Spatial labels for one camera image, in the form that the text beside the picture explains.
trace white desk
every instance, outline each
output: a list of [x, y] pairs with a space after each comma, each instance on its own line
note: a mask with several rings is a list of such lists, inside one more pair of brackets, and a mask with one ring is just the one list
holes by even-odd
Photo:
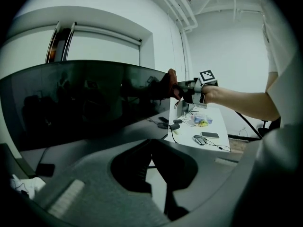
[[[168, 118], [168, 112], [162, 112], [150, 119], [158, 122], [159, 117]], [[55, 164], [54, 176], [58, 175], [62, 170], [75, 163], [84, 156], [91, 153], [119, 146], [128, 142], [134, 142], [145, 139], [160, 139], [166, 135], [167, 129], [160, 129], [150, 121], [142, 120], [124, 128], [118, 129], [116, 132], [95, 139], [84, 139], [74, 141], [62, 145], [52, 146], [44, 155], [41, 163]], [[45, 148], [21, 151], [21, 156], [28, 162], [32, 169], [36, 169], [39, 159]]]
[[[227, 131], [226, 127], [224, 124], [223, 117], [221, 115], [220, 109], [215, 108], [215, 107], [208, 107], [208, 109], [203, 109], [203, 108], [194, 108], [193, 111], [199, 111], [198, 113], [193, 112], [193, 114], [207, 114], [213, 119], [212, 124], [209, 124], [204, 127], [190, 127], [186, 123], [180, 124], [180, 129], [175, 130], [173, 132], [174, 138], [178, 144], [185, 145], [185, 146], [191, 146], [195, 148], [200, 148], [200, 149], [208, 149], [208, 150], [217, 150], [217, 151], [224, 151], [225, 150], [220, 150], [217, 146], [212, 146], [212, 145], [203, 145], [200, 146], [198, 143], [196, 143], [192, 137], [194, 135], [201, 135], [200, 132], [211, 132], [211, 133], [217, 133], [219, 135], [219, 139], [209, 139], [211, 142], [213, 142], [216, 145], [220, 145], [223, 149], [229, 150], [229, 141], [228, 141], [228, 136], [227, 136]], [[168, 137], [165, 139], [170, 142], [174, 142], [172, 135], [171, 135], [171, 130], [169, 130]]]

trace curved monitor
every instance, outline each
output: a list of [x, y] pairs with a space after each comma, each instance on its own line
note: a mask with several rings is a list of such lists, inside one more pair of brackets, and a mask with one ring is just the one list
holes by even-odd
[[62, 61], [11, 74], [0, 81], [4, 120], [19, 151], [82, 139], [109, 147], [162, 139], [170, 99], [165, 73], [110, 61]]

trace hand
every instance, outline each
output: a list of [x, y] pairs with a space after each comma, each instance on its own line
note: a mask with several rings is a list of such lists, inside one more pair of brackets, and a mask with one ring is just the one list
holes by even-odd
[[205, 95], [205, 104], [214, 103], [217, 96], [218, 87], [216, 86], [203, 86], [202, 93]]
[[169, 74], [169, 96], [174, 97], [175, 99], [180, 101], [181, 100], [179, 96], [180, 90], [177, 88], [178, 80], [177, 80], [176, 71], [174, 69], [169, 69], [168, 74]]

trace white cloth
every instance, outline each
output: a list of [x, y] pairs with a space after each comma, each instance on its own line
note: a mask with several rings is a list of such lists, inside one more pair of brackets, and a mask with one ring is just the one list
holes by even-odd
[[299, 46], [292, 29], [272, 0], [260, 0], [263, 9], [263, 35], [269, 60], [269, 72], [280, 76], [287, 68]]
[[17, 192], [21, 192], [21, 190], [25, 191], [29, 198], [33, 199], [35, 192], [40, 191], [45, 186], [45, 182], [40, 177], [32, 179], [18, 179], [13, 175], [13, 179], [10, 179], [10, 186]]

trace sleeve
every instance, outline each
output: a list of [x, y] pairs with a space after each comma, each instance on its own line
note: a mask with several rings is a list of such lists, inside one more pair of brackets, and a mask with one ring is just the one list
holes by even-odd
[[278, 72], [273, 54], [271, 52], [270, 43], [266, 33], [266, 27], [264, 24], [263, 24], [263, 38], [264, 38], [264, 43], [267, 50], [267, 57], [269, 61], [268, 72]]

